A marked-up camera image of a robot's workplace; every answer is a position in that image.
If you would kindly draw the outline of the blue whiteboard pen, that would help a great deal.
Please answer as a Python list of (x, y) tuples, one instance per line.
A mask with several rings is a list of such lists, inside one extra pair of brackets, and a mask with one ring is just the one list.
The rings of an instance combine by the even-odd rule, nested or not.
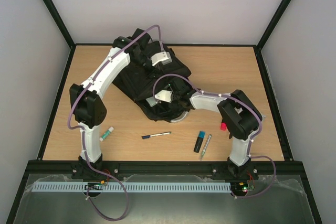
[(162, 132), (162, 133), (155, 133), (155, 134), (150, 134), (150, 135), (144, 135), (144, 136), (141, 136), (141, 138), (143, 140), (145, 139), (149, 139), (149, 138), (152, 138), (152, 137), (156, 137), (156, 136), (163, 136), (163, 135), (169, 135), (171, 134), (172, 132)]

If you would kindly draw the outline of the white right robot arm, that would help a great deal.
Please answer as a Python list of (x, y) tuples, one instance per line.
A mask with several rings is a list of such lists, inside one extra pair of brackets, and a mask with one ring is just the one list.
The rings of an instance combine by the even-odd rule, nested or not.
[(232, 93), (211, 93), (194, 89), (186, 81), (170, 84), (171, 100), (190, 110), (209, 110), (220, 113), (222, 123), (229, 131), (232, 150), (228, 158), (228, 171), (236, 178), (247, 172), (250, 149), (254, 138), (262, 130), (263, 117), (242, 90)]

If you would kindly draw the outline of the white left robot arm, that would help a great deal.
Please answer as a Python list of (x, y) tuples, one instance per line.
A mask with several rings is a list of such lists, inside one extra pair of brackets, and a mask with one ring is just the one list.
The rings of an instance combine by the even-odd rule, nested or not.
[(71, 109), (67, 120), (69, 129), (79, 129), (81, 134), (80, 157), (89, 166), (102, 158), (100, 149), (100, 124), (105, 120), (107, 109), (103, 96), (118, 74), (126, 68), (134, 56), (132, 48), (146, 32), (131, 40), (117, 38), (100, 66), (82, 84), (70, 87)]

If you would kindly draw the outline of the black student bag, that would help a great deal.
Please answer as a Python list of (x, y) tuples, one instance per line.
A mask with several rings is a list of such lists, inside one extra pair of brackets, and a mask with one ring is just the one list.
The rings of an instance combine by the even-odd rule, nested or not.
[[(158, 53), (167, 51), (170, 53), (172, 62), (170, 64), (157, 64), (157, 71), (154, 73), (144, 73), (141, 63), (143, 57), (151, 57)], [(171, 103), (158, 102), (157, 105), (150, 107), (146, 98), (152, 97), (153, 92), (169, 90), (170, 84), (180, 84), (183, 79), (177, 77), (183, 76), (188, 78), (191, 75), (190, 69), (182, 63), (175, 55), (174, 51), (166, 45), (160, 45), (158, 41), (152, 40), (147, 33), (132, 48), (130, 53), (134, 56), (131, 63), (124, 68), (113, 81), (113, 84), (130, 98), (143, 113), (153, 121), (173, 122), (180, 119), (189, 111), (173, 111), (170, 108)]]

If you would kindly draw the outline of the grey notebook with barcode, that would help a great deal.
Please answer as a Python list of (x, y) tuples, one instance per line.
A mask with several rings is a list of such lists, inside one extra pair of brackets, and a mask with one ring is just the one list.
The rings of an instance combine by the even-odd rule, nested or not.
[(154, 97), (146, 98), (146, 102), (150, 107), (157, 105), (158, 101)]

